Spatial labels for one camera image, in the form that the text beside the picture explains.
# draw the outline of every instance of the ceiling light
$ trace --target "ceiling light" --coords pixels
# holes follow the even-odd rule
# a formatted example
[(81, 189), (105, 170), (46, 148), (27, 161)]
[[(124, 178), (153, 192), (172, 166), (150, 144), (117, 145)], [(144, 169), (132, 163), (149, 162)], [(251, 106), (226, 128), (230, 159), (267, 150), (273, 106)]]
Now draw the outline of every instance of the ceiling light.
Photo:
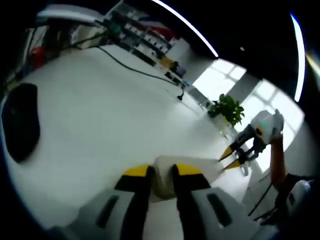
[(210, 43), (208, 42), (208, 40), (190, 23), (188, 22), (187, 19), (185, 19), (183, 16), (181, 16), (177, 11), (175, 11), (174, 9), (172, 9), (170, 6), (168, 6), (167, 4), (163, 3), (162, 1), (159, 0), (152, 0), (153, 2), (155, 2), (156, 4), (159, 4), (160, 6), (164, 7), (165, 9), (167, 9), (169, 12), (171, 12), (172, 14), (174, 14), (177, 18), (179, 18), (182, 22), (184, 22), (195, 34), (197, 34), (197, 36), (204, 42), (204, 44), (210, 49), (210, 51), (216, 56), (218, 57), (218, 53), (216, 52), (216, 50), (214, 50), (214, 48), (210, 45)]
[(296, 90), (295, 90), (295, 95), (294, 95), (294, 100), (296, 102), (299, 102), (302, 88), (304, 86), (304, 80), (305, 80), (305, 46), (304, 46), (304, 39), (302, 37), (302, 32), (299, 26), (298, 21), (296, 18), (291, 14), (291, 18), (293, 21), (293, 27), (294, 27), (294, 33), (295, 33), (295, 39), (296, 39), (296, 44), (297, 44), (297, 49), (298, 49), (298, 80), (296, 84)]

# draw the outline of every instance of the yellow object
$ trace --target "yellow object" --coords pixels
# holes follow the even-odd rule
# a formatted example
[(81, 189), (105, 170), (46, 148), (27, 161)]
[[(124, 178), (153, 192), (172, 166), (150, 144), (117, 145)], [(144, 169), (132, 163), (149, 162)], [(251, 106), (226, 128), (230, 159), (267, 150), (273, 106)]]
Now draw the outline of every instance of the yellow object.
[(133, 177), (145, 177), (147, 174), (148, 167), (149, 167), (148, 164), (136, 166), (125, 171), (123, 175), (133, 176)]
[(238, 168), (238, 167), (240, 167), (240, 166), (241, 166), (241, 164), (239, 163), (239, 161), (238, 161), (238, 160), (235, 160), (233, 163), (231, 163), (230, 165), (228, 165), (228, 166), (225, 168), (225, 170)]
[(178, 168), (180, 176), (202, 174), (202, 172), (199, 168), (196, 168), (191, 165), (177, 164), (176, 166)]
[(224, 153), (220, 157), (219, 161), (221, 161), (222, 159), (225, 159), (226, 157), (229, 157), (232, 153), (233, 153), (233, 151), (232, 151), (231, 147), (228, 146), (228, 148), (224, 151)]

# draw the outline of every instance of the potted plant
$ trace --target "potted plant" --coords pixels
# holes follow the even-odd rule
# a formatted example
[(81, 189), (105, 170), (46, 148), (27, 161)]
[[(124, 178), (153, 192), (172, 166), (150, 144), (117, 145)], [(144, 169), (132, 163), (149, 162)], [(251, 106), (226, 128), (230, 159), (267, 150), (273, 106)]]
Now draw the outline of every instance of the potted plant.
[(245, 116), (244, 108), (240, 106), (239, 101), (235, 101), (229, 95), (221, 94), (218, 101), (207, 102), (205, 106), (210, 118), (221, 114), (233, 127), (237, 123), (241, 124), (241, 120)]

